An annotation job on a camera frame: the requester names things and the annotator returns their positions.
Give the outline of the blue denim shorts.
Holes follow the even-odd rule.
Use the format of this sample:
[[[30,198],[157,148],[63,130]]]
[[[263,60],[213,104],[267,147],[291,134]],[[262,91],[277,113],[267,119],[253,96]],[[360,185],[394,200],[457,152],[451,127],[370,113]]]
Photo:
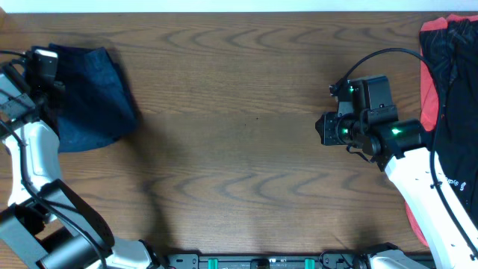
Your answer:
[[[44,61],[56,67],[54,80],[64,89],[54,90],[49,101],[59,133],[59,152],[84,152],[115,143],[139,126],[137,107],[121,66],[104,47],[85,49],[54,43],[45,48],[57,57],[32,57],[32,69]]]

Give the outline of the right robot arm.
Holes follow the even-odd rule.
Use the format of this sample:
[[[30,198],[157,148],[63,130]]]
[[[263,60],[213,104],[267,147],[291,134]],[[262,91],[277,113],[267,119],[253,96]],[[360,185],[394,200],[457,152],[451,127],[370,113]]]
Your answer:
[[[445,179],[417,119],[400,120],[384,75],[329,87],[338,103],[315,123],[324,146],[345,146],[376,164],[406,201],[437,268],[477,267],[477,228]]]

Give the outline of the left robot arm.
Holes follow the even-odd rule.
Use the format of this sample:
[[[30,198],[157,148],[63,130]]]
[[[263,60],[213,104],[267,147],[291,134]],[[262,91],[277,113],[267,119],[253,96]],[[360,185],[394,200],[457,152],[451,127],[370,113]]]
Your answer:
[[[13,168],[1,240],[28,268],[166,268],[145,241],[114,236],[64,182],[49,114],[62,88],[57,52],[32,48],[14,57],[1,64],[1,141]]]

